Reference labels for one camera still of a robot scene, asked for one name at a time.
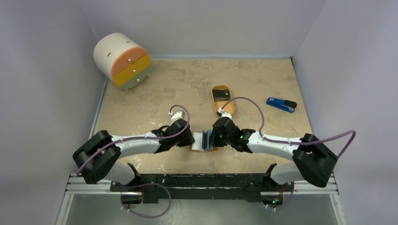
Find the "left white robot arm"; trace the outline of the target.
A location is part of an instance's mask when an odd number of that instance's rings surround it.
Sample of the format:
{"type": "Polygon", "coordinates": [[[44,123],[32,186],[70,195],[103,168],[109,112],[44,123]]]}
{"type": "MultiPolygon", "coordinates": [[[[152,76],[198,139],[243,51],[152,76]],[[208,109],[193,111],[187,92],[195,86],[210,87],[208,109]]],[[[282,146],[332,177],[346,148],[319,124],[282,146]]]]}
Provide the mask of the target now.
{"type": "Polygon", "coordinates": [[[134,165],[122,163],[122,158],[138,154],[157,154],[172,147],[185,147],[195,142],[190,125],[177,119],[170,126],[162,126],[141,135],[116,136],[101,130],[85,142],[72,156],[77,174],[87,184],[110,180],[127,191],[139,188],[141,176],[134,165]]]}

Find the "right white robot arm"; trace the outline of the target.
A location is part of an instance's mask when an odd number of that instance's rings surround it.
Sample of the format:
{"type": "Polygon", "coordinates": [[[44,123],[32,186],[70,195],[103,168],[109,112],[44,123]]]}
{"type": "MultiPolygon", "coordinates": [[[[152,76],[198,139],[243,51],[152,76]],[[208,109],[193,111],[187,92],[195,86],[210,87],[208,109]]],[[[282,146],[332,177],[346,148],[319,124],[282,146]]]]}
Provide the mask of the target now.
{"type": "Polygon", "coordinates": [[[300,180],[324,188],[337,163],[337,156],[312,134],[302,138],[260,135],[253,129],[240,129],[228,117],[219,118],[213,124],[210,140],[215,147],[229,145],[238,152],[269,154],[290,160],[290,163],[275,165],[268,170],[263,184],[270,191],[300,180]]]}

